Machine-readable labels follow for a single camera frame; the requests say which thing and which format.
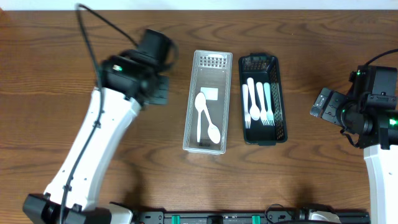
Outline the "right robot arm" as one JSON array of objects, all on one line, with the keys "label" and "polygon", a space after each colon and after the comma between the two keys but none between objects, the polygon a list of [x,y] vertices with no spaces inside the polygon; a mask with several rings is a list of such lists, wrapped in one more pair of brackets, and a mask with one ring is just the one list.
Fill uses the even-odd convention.
[{"label": "right robot arm", "polygon": [[360,65],[347,94],[323,88],[310,113],[341,127],[363,150],[368,171],[371,222],[397,223],[397,69]]}]

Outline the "black plastic basket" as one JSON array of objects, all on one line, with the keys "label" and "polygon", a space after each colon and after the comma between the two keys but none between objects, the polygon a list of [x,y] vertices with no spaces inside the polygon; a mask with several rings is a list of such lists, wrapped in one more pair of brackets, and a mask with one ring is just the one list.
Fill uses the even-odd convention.
[{"label": "black plastic basket", "polygon": [[266,53],[238,60],[243,136],[248,144],[273,146],[287,140],[279,61]]}]

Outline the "pale green plastic fork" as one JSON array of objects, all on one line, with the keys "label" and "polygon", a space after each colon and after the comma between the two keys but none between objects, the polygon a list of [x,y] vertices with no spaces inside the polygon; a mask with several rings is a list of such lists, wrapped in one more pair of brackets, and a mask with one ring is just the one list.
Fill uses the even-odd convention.
[{"label": "pale green plastic fork", "polygon": [[266,101],[267,101],[266,115],[267,115],[268,125],[275,126],[274,114],[272,111],[272,104],[271,104],[271,86],[268,82],[264,83],[264,94],[265,94]]}]

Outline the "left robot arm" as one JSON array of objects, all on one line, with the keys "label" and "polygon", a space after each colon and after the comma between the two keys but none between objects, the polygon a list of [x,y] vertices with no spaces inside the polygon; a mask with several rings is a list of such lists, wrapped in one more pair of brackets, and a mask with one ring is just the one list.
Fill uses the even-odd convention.
[{"label": "left robot arm", "polygon": [[162,72],[176,45],[147,29],[136,49],[102,61],[88,111],[60,170],[44,193],[29,194],[23,212],[32,223],[132,223],[134,212],[111,202],[98,206],[109,163],[129,125],[146,104],[167,104]]}]

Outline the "white plastic fork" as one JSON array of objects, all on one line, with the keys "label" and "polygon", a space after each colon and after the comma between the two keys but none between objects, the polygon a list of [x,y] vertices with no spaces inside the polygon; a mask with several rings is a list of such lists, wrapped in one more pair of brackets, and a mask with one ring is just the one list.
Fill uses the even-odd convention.
[{"label": "white plastic fork", "polygon": [[245,128],[249,129],[251,127],[251,115],[249,114],[249,90],[248,90],[248,85],[243,84],[242,85],[242,91],[243,91],[243,106],[244,106],[244,122],[245,122]]},{"label": "white plastic fork", "polygon": [[260,105],[261,105],[260,119],[264,126],[268,126],[268,120],[267,120],[267,115],[266,115],[267,110],[266,110],[265,98],[264,98],[264,89],[263,89],[263,85],[261,82],[256,83],[256,90],[257,90],[257,94],[259,96]]}]

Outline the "white plastic spoon group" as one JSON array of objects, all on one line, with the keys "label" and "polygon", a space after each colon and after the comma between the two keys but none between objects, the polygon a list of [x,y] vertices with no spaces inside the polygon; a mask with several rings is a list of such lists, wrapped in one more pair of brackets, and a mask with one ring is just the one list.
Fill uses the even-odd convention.
[{"label": "white plastic spoon group", "polygon": [[249,89],[249,94],[251,98],[251,107],[249,109],[249,113],[251,118],[255,121],[260,119],[260,110],[256,104],[256,96],[255,96],[255,87],[254,87],[254,79],[249,77],[247,79],[247,85]]}]

